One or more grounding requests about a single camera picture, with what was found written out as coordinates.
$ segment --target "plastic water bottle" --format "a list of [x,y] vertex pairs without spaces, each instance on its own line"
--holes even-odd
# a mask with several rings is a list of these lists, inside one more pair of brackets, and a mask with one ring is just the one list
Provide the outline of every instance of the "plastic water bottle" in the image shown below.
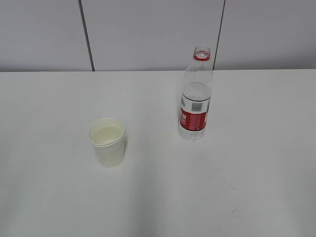
[[197,46],[185,72],[178,130],[188,140],[197,140],[205,132],[213,82],[210,57],[210,48]]

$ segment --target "table surface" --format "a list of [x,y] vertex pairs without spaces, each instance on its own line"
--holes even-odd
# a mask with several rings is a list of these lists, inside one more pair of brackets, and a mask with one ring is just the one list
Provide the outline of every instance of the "table surface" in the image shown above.
[[[215,71],[205,136],[184,72],[0,73],[0,236],[314,237],[316,70]],[[102,167],[97,119],[126,126]]]

